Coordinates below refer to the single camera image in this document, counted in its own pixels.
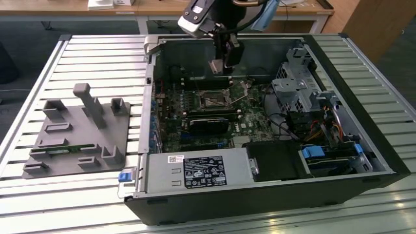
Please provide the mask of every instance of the power supply label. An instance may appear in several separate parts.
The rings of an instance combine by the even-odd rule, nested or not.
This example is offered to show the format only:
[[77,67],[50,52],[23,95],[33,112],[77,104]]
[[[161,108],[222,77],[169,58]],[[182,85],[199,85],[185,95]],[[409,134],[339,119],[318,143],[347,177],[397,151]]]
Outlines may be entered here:
[[187,189],[227,185],[223,156],[183,159]]

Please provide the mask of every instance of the green circuit board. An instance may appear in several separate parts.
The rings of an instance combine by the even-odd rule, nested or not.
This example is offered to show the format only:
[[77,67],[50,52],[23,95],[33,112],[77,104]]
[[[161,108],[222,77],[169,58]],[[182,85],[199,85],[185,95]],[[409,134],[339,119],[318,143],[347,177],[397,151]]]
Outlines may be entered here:
[[[245,88],[245,79],[235,79],[235,85],[227,90],[169,90],[169,106],[171,114],[163,114],[163,151],[190,151],[202,146],[218,149],[235,148],[235,137],[243,137],[250,141],[269,141],[274,139],[274,133],[261,106],[262,91],[254,85]],[[190,136],[187,120],[183,117],[186,111],[241,109],[242,116],[238,121],[231,121],[229,131],[221,135]]]

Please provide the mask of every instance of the paper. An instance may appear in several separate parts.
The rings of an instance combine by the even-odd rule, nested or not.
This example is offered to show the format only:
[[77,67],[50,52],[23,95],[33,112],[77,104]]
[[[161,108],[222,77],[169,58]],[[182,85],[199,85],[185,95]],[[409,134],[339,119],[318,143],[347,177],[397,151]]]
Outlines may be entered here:
[[306,0],[281,0],[282,4],[279,4],[279,6],[285,6],[285,5],[291,5],[291,4],[297,4],[297,3],[302,3]]

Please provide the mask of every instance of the white box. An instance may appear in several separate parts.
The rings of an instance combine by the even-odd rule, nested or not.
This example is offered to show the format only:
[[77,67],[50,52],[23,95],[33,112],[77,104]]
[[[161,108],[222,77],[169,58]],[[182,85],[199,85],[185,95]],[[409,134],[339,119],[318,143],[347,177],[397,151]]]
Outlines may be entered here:
[[131,6],[135,0],[114,0],[117,5]]
[[105,10],[115,8],[113,0],[89,0],[89,10]]

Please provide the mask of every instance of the motherboard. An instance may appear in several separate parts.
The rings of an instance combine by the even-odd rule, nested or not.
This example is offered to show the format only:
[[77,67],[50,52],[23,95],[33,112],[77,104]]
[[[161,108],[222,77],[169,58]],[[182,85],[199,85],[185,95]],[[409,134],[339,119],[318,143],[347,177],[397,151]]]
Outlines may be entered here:
[[275,138],[265,114],[265,85],[249,78],[182,78],[159,88],[163,152],[241,148]]

